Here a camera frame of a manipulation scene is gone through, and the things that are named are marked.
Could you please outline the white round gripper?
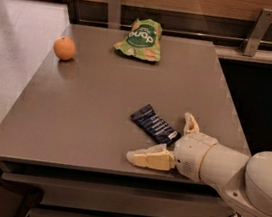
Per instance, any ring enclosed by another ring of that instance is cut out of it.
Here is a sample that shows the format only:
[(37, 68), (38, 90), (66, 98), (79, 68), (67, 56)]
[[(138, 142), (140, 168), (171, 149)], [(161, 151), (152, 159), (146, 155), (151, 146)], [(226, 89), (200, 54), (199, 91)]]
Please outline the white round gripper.
[(147, 149), (129, 151), (126, 159), (139, 168), (149, 168), (160, 171), (170, 171), (175, 168), (182, 176), (195, 181), (201, 181), (200, 167), (206, 153), (218, 144), (218, 141), (199, 133), (199, 125), (192, 113), (185, 113), (183, 134), (174, 145), (174, 156), (165, 144), (154, 145)]

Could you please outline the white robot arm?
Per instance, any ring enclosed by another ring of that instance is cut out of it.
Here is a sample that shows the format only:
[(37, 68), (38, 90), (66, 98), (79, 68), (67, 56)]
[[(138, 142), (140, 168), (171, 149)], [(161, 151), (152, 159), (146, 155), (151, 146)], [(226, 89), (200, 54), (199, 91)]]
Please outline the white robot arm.
[(183, 137), (173, 150), (154, 145), (128, 152), (127, 160), (140, 168), (175, 168), (196, 183), (210, 185), (243, 217), (272, 217), (272, 152), (249, 157), (201, 133), (191, 113), (184, 118)]

